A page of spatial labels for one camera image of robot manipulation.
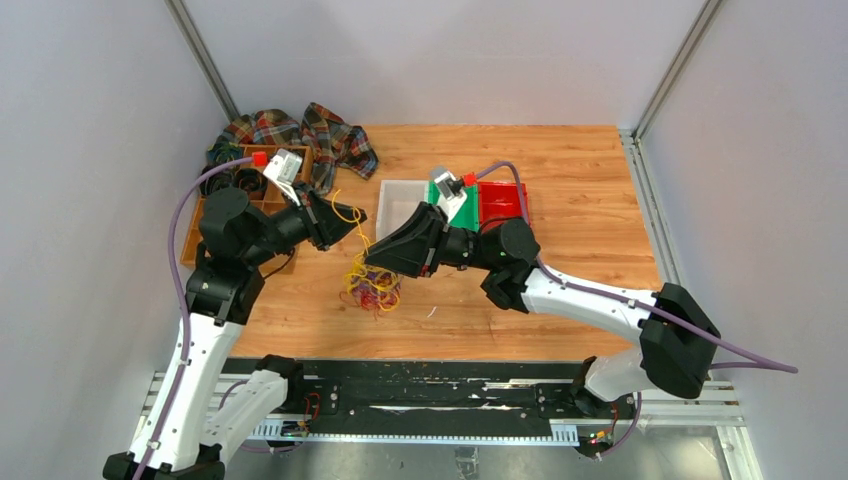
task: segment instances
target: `gray floor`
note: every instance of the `gray floor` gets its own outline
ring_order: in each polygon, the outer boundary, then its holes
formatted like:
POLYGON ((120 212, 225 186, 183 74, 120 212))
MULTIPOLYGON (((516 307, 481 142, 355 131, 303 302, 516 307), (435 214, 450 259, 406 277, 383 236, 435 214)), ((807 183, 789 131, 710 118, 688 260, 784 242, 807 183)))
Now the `gray floor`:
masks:
POLYGON ((655 427, 634 432, 627 445, 597 463, 558 447, 316 443, 274 456, 239 452, 227 479, 729 480, 718 445, 713 428, 655 427))

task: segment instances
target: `tangled wire bundle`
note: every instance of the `tangled wire bundle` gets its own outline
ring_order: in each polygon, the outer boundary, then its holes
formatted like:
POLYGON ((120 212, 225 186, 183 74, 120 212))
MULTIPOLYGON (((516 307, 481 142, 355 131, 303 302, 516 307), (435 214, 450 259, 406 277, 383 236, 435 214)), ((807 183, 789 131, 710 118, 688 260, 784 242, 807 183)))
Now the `tangled wire bundle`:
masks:
POLYGON ((347 295, 353 299, 356 306, 364 310, 373 310, 377 315, 380 312, 390 312, 400 305, 400 277, 390 270, 372 267, 365 264, 365 255, 368 247, 372 245, 371 240, 362 231, 362 212, 353 207, 353 218, 345 218, 336 210, 336 196, 341 190, 336 190, 330 205, 333 212, 347 223, 355 223, 357 234, 365 246, 364 251, 353 257, 353 265, 350 272, 344 276, 345 290, 339 293, 339 298, 347 295))

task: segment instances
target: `green tray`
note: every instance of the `green tray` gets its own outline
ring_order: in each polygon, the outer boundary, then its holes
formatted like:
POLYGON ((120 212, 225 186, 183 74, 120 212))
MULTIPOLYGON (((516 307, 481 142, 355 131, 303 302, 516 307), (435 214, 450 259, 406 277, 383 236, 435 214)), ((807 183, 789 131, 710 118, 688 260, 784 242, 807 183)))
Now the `green tray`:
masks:
MULTIPOLYGON (((427 192, 427 202, 435 205, 439 201, 439 189, 433 182, 430 182, 429 191, 427 192)), ((475 232, 480 228, 480 211, 478 210, 477 185, 465 187, 465 194, 468 199, 459 209, 459 212, 453 217, 450 224, 452 227, 462 227, 475 232)))

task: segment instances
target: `red tray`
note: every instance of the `red tray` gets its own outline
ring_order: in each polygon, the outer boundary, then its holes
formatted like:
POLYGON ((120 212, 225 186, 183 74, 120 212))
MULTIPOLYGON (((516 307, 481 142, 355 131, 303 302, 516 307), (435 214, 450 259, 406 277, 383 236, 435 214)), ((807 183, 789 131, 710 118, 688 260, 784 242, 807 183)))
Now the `red tray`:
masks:
MULTIPOLYGON (((483 226, 483 231, 503 223, 503 220, 495 220, 484 225, 493 218, 521 216, 518 189, 514 183, 477 182, 477 188, 480 225, 483 226)), ((524 195, 524 204, 527 205, 527 185, 521 184, 521 192, 524 195)))

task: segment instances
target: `gray wall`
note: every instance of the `gray wall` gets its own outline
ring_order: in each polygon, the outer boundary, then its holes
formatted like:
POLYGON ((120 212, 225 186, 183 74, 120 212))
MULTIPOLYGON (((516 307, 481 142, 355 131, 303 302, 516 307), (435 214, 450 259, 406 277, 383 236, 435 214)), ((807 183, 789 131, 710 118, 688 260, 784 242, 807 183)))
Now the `gray wall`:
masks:
POLYGON ((702 0, 190 0, 243 112, 633 126, 702 0))
POLYGON ((726 374, 765 478, 845 478, 848 3, 725 3, 648 162, 683 279, 724 337, 801 370, 726 374))
POLYGON ((226 121, 161 0, 3 2, 0 45, 0 476, 99 478, 173 348, 167 223, 226 121))

